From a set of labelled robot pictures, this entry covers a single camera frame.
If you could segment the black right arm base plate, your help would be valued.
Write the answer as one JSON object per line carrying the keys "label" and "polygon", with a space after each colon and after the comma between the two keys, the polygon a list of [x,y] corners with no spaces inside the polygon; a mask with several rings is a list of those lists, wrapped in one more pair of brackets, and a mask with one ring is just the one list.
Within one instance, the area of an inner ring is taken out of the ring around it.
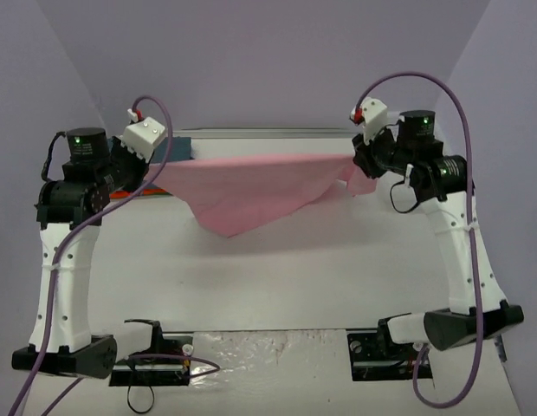
{"label": "black right arm base plate", "polygon": [[347,346],[355,382],[411,380],[417,350],[410,344],[385,350],[376,329],[348,330]]}

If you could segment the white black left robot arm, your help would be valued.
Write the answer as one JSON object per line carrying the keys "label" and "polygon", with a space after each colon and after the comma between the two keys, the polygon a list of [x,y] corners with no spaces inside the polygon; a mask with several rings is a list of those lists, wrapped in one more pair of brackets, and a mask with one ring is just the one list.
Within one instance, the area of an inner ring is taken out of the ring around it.
{"label": "white black left robot arm", "polygon": [[94,246],[103,217],[113,210],[112,193],[139,189],[157,141],[131,127],[112,138],[100,127],[75,128],[54,137],[61,138],[70,154],[63,177],[49,177],[52,159],[47,157],[36,204],[42,242],[36,324],[28,345],[13,353],[11,366],[32,375],[105,379],[122,349],[114,335],[93,335],[89,327]]}

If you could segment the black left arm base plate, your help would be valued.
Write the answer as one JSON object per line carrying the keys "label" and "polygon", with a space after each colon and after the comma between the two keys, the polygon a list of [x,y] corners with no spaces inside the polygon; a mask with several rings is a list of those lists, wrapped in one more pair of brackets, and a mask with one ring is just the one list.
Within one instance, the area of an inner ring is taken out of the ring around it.
{"label": "black left arm base plate", "polygon": [[[193,352],[192,333],[163,333],[163,340],[148,354],[180,354]],[[113,368],[108,385],[110,387],[183,387],[190,383],[190,364],[173,359],[146,359],[135,361],[129,367],[119,361]]]}

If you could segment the pink t-shirt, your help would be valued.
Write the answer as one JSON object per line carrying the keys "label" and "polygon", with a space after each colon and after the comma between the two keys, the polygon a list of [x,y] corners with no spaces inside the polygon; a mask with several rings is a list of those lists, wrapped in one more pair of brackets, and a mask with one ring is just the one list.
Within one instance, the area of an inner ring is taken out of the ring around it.
{"label": "pink t-shirt", "polygon": [[153,184],[183,200],[197,222],[233,237],[286,217],[342,181],[353,195],[376,190],[349,154],[286,153],[151,165]]}

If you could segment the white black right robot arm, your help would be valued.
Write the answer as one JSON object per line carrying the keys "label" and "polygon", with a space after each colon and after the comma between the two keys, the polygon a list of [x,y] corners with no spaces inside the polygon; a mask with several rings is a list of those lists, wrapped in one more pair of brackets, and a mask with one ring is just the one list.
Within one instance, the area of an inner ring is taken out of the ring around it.
{"label": "white black right robot arm", "polygon": [[444,351],[477,339],[492,339],[520,324],[524,313],[508,302],[492,271],[476,220],[476,200],[467,193],[467,162],[446,155],[434,134],[430,110],[402,112],[393,132],[387,111],[367,107],[353,111],[362,132],[353,138],[353,162],[371,179],[388,172],[402,176],[429,220],[443,257],[449,286],[449,305],[423,314],[396,315],[379,320],[375,345],[394,358],[408,343],[427,343]]}

